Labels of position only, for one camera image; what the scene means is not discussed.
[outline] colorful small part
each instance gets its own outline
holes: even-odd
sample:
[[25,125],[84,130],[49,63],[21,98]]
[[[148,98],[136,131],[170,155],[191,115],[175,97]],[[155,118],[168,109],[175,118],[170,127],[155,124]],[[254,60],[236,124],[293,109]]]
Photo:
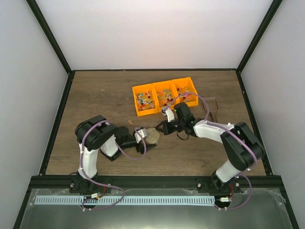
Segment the colorful small part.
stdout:
[[[190,90],[187,87],[177,88],[177,91],[179,91],[179,93],[178,93],[179,95],[182,93],[185,93],[185,92],[190,92]],[[190,94],[180,97],[180,102],[190,102],[190,101],[194,101]]]
[[159,101],[159,107],[167,106],[167,103],[173,100],[170,89],[157,91],[157,97]]
[[138,111],[145,111],[149,109],[154,109],[154,103],[151,99],[151,92],[146,91],[144,93],[138,93],[137,96],[137,108]]

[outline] wooden floor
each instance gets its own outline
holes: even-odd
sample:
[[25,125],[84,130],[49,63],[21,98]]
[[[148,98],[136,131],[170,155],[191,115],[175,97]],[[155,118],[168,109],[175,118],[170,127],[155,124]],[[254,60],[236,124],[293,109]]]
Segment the wooden floor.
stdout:
[[[80,122],[103,115],[116,126],[127,126],[131,133],[137,126],[156,126],[165,118],[161,114],[137,117],[132,87],[188,76],[199,95],[217,97],[219,123],[243,121],[251,125],[234,71],[76,72],[46,174],[77,171],[80,151],[74,130]],[[202,102],[191,111],[195,117],[205,116]],[[127,149],[126,153],[132,157],[141,156],[135,149]],[[122,155],[110,162],[99,153],[97,169],[99,175],[209,176],[226,160],[222,144],[194,137],[182,141],[174,133],[162,135],[158,146],[141,161],[132,161]],[[265,175],[262,161],[259,160],[247,174]]]

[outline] cable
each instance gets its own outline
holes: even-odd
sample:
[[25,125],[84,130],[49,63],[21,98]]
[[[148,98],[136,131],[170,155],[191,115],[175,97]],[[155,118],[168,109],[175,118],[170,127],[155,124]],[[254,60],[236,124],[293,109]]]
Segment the cable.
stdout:
[[[84,144],[85,144],[85,140],[86,140],[87,136],[89,135],[89,133],[90,133],[95,127],[97,127],[97,126],[99,126],[99,125],[101,125],[101,124],[104,124],[104,123],[110,123],[110,122],[107,121],[107,120],[102,120],[102,121],[100,121],[100,122],[97,122],[96,124],[94,124],[94,125],[85,133],[85,135],[84,135],[84,137],[83,137],[83,139],[82,139],[82,141],[81,141],[81,159],[80,159],[81,171],[82,171],[82,173],[84,174],[84,176],[85,176],[89,181],[91,181],[92,183],[94,183],[94,184],[96,184],[96,185],[99,185],[99,186],[103,186],[103,187],[109,187],[109,188],[118,189],[118,190],[122,191],[123,194],[122,194],[122,197],[121,197],[118,201],[116,201],[115,203],[110,204],[110,205],[108,205],[108,206],[105,206],[105,207],[103,207],[103,208],[98,208],[98,209],[95,209],[95,208],[94,208],[94,209],[92,209],[93,211],[111,208],[111,207],[113,207],[114,205],[116,205],[117,203],[120,203],[120,202],[122,201],[122,199],[124,198],[124,195],[125,195],[125,191],[124,191],[124,189],[122,189],[121,187],[117,187],[117,186],[113,186],[113,185],[106,185],[106,184],[98,183],[98,182],[92,180],[92,179],[86,174],[86,172],[85,172],[85,170],[84,170],[84,168],[83,168],[83,157],[84,157],[84,151],[85,151],[85,145],[84,145]],[[144,156],[146,155],[146,144],[145,144],[144,138],[140,135],[140,133],[137,131],[137,129],[135,128],[134,130],[135,130],[135,132],[140,136],[140,138],[141,138],[141,140],[142,140],[142,142],[143,142],[143,144],[144,144],[144,153],[143,153],[143,156],[142,156],[142,157],[140,157],[140,158],[129,157],[129,156],[127,156],[127,155],[125,154],[125,152],[123,152],[123,150],[118,146],[118,144],[117,144],[117,143],[116,143],[116,144],[117,144],[117,146],[118,146],[118,149],[119,149],[125,156],[127,156],[128,158],[130,158],[130,159],[132,159],[132,160],[140,160],[140,159],[144,158]]]
[[135,131],[135,133],[137,133],[140,136],[140,138],[143,142],[143,145],[144,145],[144,153],[143,153],[142,157],[130,157],[122,150],[122,148],[117,143],[116,143],[116,145],[117,145],[118,149],[122,152],[122,154],[124,154],[126,157],[128,157],[131,160],[138,161],[138,160],[142,160],[146,155],[146,143],[145,143],[145,140],[142,138],[141,134],[138,132],[137,128],[135,128],[134,131]]
[[96,199],[94,199],[94,198],[85,199],[85,200],[81,203],[81,208],[82,208],[83,211],[86,209],[85,206],[84,206],[84,204],[85,204],[87,201],[89,201],[89,200],[96,200]]
[[177,133],[177,137],[183,141],[186,141],[187,139],[189,139],[189,135],[187,135],[187,138],[181,138],[179,135],[178,135],[178,131],[176,132]]
[[210,122],[210,121],[206,121],[206,123],[207,123],[208,125],[215,126],[215,127],[220,128],[220,129],[223,129],[223,130],[226,131],[229,135],[231,135],[233,138],[235,138],[235,139],[236,139],[236,140],[237,140],[237,141],[238,141],[238,142],[239,142],[239,143],[249,152],[249,154],[251,154],[251,156],[253,157],[253,160],[254,160],[253,166],[257,164],[257,158],[256,158],[255,154],[253,153],[253,151],[252,151],[252,150],[251,150],[242,140],[240,140],[235,134],[233,134],[231,130],[229,130],[229,129],[227,129],[227,128],[221,126],[221,125],[218,125],[218,124],[216,124],[216,123],[212,123],[212,122]]
[[106,193],[106,187],[104,187],[104,186],[102,186],[103,187],[103,193],[102,193],[102,195],[100,196],[100,198],[101,197],[103,197],[103,196],[105,196],[105,193]]
[[248,195],[247,199],[244,201],[244,203],[242,203],[242,204],[240,204],[240,205],[238,205],[238,206],[236,206],[236,207],[233,207],[233,208],[220,208],[220,207],[218,207],[216,204],[214,204],[214,206],[215,206],[216,208],[218,208],[218,209],[224,209],[224,210],[234,210],[234,209],[238,209],[238,208],[242,207],[243,205],[245,205],[245,204],[249,201],[249,199],[250,199],[250,197],[251,197],[251,195],[252,195],[252,191],[253,191],[253,190],[252,190],[251,181],[250,181],[249,178],[246,177],[245,175],[240,175],[240,176],[244,177],[244,178],[248,181],[248,184],[249,184],[249,195]]
[[208,116],[209,116],[209,112],[210,112],[210,108],[209,108],[209,105],[207,104],[207,102],[205,101],[205,99],[203,99],[200,95],[196,94],[196,93],[193,93],[193,92],[185,92],[185,93],[181,93],[179,96],[177,96],[176,98],[174,98],[166,107],[162,108],[163,110],[166,110],[168,109],[173,103],[174,101],[181,97],[181,96],[185,96],[187,94],[193,94],[195,96],[197,96],[198,98],[200,98],[202,100],[202,102],[206,105],[206,108],[207,108],[207,111],[206,111],[206,115],[205,115],[205,123],[207,125],[210,125],[210,126],[215,126],[215,127],[218,127],[226,132],[228,132],[229,135],[231,135],[233,138],[235,138],[250,154],[251,156],[253,157],[253,160],[254,160],[254,164],[252,166],[255,166],[257,164],[257,158],[255,156],[255,154],[253,153],[253,151],[241,140],[239,139],[235,134],[233,134],[229,129],[221,126],[221,125],[218,125],[216,123],[212,123],[210,121],[207,120]]

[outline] white cable tray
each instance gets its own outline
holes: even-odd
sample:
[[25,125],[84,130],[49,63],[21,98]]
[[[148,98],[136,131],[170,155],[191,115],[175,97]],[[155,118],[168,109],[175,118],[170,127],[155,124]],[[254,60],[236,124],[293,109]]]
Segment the white cable tray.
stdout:
[[[110,205],[121,197],[104,196],[85,205]],[[35,205],[81,205],[84,196],[36,196]],[[214,196],[125,196],[117,205],[191,205],[214,206]]]

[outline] black enclosure frame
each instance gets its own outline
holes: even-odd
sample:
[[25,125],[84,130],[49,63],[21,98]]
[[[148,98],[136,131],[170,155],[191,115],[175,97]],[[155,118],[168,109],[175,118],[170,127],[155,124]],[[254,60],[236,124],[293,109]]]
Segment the black enclosure frame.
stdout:
[[[48,162],[51,156],[51,152],[53,149],[53,145],[55,142],[55,138],[60,126],[61,118],[63,115],[63,111],[68,99],[69,91],[72,85],[72,81],[77,70],[72,70],[64,57],[63,52],[61,51],[50,27],[48,26],[36,0],[26,0],[29,7],[31,8],[33,14],[35,15],[38,23],[40,24],[42,30],[44,31],[46,37],[48,38],[51,46],[53,47],[56,55],[58,56],[60,62],[62,63],[67,75],[68,79],[66,82],[66,86],[64,88],[64,92],[61,98],[61,102],[56,114],[56,118],[54,121],[54,125],[51,131],[51,135],[48,141],[48,145],[46,148],[46,152],[43,158],[43,162],[40,168],[40,174],[38,176],[33,176],[30,180],[30,184],[28,190],[25,194],[22,206],[20,208],[18,217],[16,219],[14,228],[20,228],[22,218],[24,215],[25,208],[27,206],[31,190],[33,188],[70,188],[70,184],[72,183],[73,176],[67,175],[46,175],[46,169],[48,166]],[[126,71],[217,71],[217,70],[231,70],[236,71],[237,79],[240,84],[241,90],[243,92],[244,101],[246,104],[247,111],[249,113],[249,117],[251,120],[251,124],[253,127],[254,134],[258,137],[258,139],[262,142],[261,135],[259,133],[259,129],[253,114],[253,110],[251,108],[249,98],[243,83],[243,79],[241,73],[246,66],[247,62],[249,61],[252,53],[254,52],[257,44],[259,43],[261,37],[263,36],[265,30],[267,29],[269,23],[271,22],[273,16],[275,15],[277,9],[279,8],[282,0],[273,0],[272,4],[269,7],[261,25],[259,26],[255,36],[253,37],[246,53],[244,54],[239,66],[237,69],[130,69]],[[293,213],[292,207],[289,202],[289,198],[287,196],[285,187],[283,185],[282,179],[280,176],[273,175],[268,156],[265,155],[262,158],[264,169],[266,172],[266,176],[249,176],[251,180],[252,186],[257,188],[279,188],[281,195],[286,199],[286,209],[291,221],[291,224],[294,229],[298,229],[299,226],[296,222],[295,215]],[[98,181],[102,183],[112,185],[116,185],[122,187],[124,189],[129,188],[187,188],[187,189],[198,189],[197,184],[198,182],[205,180],[209,177],[204,176],[193,176],[193,177],[185,177],[185,176],[154,176],[154,177],[139,177],[139,176],[98,176]],[[240,187],[248,187],[248,183],[244,178],[239,178],[238,182]],[[219,193],[210,192],[210,190],[206,190],[204,188],[198,189],[199,192],[209,192],[210,195],[220,195]]]

